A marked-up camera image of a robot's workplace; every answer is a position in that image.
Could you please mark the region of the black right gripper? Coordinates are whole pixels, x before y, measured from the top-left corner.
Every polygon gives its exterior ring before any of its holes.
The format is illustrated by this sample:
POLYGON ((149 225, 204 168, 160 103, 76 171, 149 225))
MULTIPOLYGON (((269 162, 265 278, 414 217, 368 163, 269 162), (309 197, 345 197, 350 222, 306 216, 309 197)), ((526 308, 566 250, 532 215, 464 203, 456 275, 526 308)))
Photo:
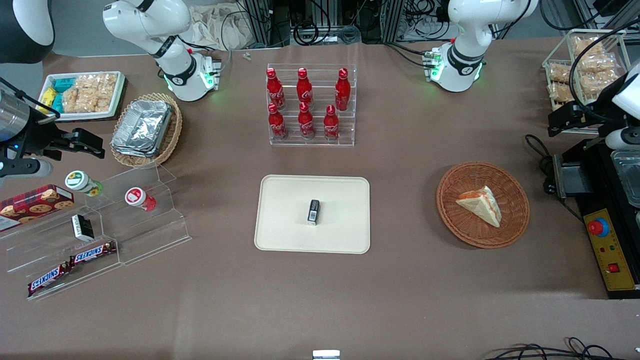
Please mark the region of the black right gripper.
POLYGON ((73 129, 71 133, 61 130, 54 122, 38 124, 30 121, 20 132, 20 156, 36 155, 52 157, 55 151, 84 153, 105 159, 103 138, 86 129, 73 129))

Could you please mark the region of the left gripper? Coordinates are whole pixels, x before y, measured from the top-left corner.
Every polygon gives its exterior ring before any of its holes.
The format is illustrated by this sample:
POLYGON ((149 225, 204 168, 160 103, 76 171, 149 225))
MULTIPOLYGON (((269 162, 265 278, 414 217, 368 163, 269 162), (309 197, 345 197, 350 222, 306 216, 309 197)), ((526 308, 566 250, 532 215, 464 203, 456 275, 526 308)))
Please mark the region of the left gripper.
POLYGON ((563 104, 548 115, 548 136, 555 137, 564 131, 578 135, 598 135, 600 124, 578 127, 578 124, 586 124, 590 119, 575 101, 563 104))

